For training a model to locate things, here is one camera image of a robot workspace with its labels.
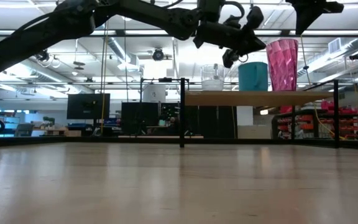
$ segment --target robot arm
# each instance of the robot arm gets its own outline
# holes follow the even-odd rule
[[[239,56],[265,48],[253,31],[263,21],[263,14],[254,7],[247,17],[248,25],[242,29],[238,23],[241,17],[219,24],[225,4],[226,0],[199,0],[198,7],[189,10],[167,9],[141,0],[66,0],[50,14],[30,21],[0,41],[0,72],[62,40],[86,37],[117,14],[159,27],[180,40],[195,34],[197,47],[208,42],[230,48],[230,54],[224,55],[224,64],[230,67]]]

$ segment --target clear glass container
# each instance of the clear glass container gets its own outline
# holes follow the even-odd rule
[[[201,67],[201,85],[204,91],[222,91],[224,84],[224,67],[218,64]]]

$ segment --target pink vase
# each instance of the pink vase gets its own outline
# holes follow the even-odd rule
[[[266,46],[273,91],[296,91],[298,41],[283,39]]]

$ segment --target wooden floor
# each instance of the wooden floor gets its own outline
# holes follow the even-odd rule
[[[0,223],[358,224],[358,150],[0,148]]]

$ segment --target teal container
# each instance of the teal container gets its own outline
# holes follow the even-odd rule
[[[267,64],[250,62],[239,66],[240,91],[267,91]]]

